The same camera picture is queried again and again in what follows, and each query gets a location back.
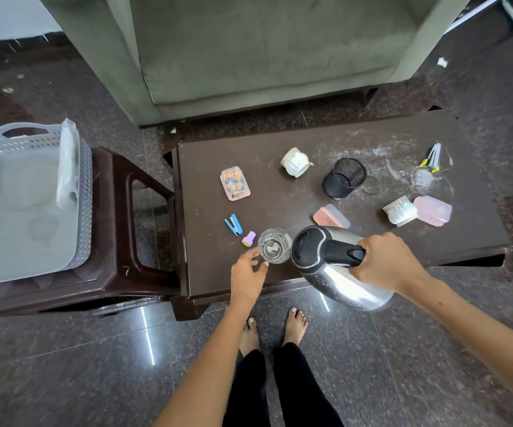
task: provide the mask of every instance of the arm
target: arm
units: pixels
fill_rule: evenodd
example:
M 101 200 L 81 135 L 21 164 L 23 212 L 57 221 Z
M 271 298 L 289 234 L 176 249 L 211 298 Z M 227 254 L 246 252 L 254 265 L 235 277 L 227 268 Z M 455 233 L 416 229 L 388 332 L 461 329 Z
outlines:
M 395 291 L 437 318 L 513 393 L 513 330 L 432 278 L 399 237 L 375 235 L 360 245 L 367 254 L 350 268 L 355 277 Z
M 155 427 L 221 426 L 235 370 L 240 335 L 265 282 L 268 262 L 258 261 L 258 247 L 231 268 L 231 304 Z

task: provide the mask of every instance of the person's left arm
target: person's left arm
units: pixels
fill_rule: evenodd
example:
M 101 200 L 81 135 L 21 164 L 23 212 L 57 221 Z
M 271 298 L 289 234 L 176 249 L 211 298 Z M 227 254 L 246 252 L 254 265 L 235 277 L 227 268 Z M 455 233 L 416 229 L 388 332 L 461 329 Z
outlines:
M 253 272 L 258 254 L 258 247 L 250 249 L 232 266 L 231 304 L 154 427 L 223 424 L 240 335 L 268 270 L 263 262 Z

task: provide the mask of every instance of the electric kettle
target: electric kettle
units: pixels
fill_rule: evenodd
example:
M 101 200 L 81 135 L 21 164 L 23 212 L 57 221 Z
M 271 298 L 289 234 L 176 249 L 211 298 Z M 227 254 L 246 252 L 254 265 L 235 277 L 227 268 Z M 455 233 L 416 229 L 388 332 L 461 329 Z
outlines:
M 359 281 L 348 269 L 365 257 L 365 250 L 357 245 L 361 239 L 348 229 L 311 225 L 294 238 L 292 262 L 326 297 L 354 310 L 384 310 L 395 300 L 395 293 Z

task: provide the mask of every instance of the brown plastic stool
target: brown plastic stool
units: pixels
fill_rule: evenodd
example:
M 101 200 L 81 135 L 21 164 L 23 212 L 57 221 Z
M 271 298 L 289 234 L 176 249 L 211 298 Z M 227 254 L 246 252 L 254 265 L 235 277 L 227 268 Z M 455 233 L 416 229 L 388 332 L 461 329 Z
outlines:
M 95 148 L 89 259 L 72 270 L 0 283 L 0 316 L 53 308 L 87 310 L 125 299 L 165 300 L 180 294 L 175 272 L 145 266 L 138 259 L 132 204 L 135 180 L 168 202 L 172 263 L 178 263 L 173 192 L 125 157 L 103 147 Z

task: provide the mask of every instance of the forearm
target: forearm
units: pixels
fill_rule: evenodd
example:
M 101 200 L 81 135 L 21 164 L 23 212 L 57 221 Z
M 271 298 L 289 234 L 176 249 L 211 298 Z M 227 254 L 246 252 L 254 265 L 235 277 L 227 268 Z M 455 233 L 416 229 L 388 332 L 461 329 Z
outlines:
M 474 307 L 444 282 L 421 282 L 405 295 L 436 317 L 513 392 L 513 330 Z
M 249 311 L 241 307 L 230 307 L 225 311 L 155 426 L 221 426 L 240 335 Z

